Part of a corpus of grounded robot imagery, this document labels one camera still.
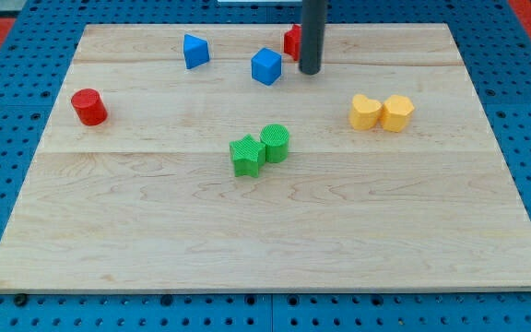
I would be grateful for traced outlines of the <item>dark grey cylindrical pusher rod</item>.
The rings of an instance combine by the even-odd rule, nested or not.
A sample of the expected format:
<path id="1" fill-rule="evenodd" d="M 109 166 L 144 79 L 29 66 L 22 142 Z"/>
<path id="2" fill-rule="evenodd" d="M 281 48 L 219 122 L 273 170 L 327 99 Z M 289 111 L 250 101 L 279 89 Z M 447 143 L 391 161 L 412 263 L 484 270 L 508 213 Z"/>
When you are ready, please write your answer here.
<path id="1" fill-rule="evenodd" d="M 305 75 L 313 76 L 321 70 L 326 18 L 326 0 L 302 1 L 299 69 Z"/>

